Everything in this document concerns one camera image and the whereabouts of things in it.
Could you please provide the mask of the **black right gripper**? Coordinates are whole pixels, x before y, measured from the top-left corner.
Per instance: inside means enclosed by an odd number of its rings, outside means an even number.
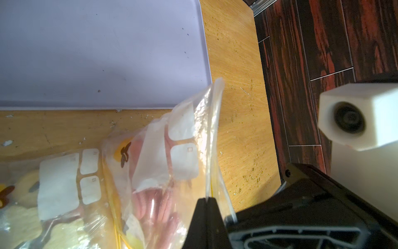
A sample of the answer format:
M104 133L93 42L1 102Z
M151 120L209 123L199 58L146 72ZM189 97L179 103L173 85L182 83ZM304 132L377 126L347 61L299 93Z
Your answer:
M395 249L398 224L317 168L289 164L284 187L237 213L235 249Z

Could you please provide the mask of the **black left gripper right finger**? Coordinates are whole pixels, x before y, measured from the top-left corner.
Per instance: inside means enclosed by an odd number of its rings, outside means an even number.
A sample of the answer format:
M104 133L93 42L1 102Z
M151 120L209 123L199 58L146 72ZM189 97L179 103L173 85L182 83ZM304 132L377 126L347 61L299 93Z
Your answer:
M207 199L206 241L207 249L232 249L227 229L215 198Z

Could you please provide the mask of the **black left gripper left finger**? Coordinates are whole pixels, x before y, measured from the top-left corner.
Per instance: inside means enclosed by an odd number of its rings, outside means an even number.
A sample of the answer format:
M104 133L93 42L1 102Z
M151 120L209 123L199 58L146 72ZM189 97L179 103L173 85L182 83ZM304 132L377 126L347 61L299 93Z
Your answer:
M207 249L207 200L199 199L182 249Z

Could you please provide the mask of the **ziploc bag with pink cookies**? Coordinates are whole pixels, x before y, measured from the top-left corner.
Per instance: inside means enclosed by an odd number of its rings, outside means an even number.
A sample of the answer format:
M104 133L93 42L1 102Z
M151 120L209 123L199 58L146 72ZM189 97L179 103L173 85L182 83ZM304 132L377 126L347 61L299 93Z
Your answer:
M181 249L197 201L215 198L224 225L237 222L218 164L223 79L134 132L101 147L119 249Z

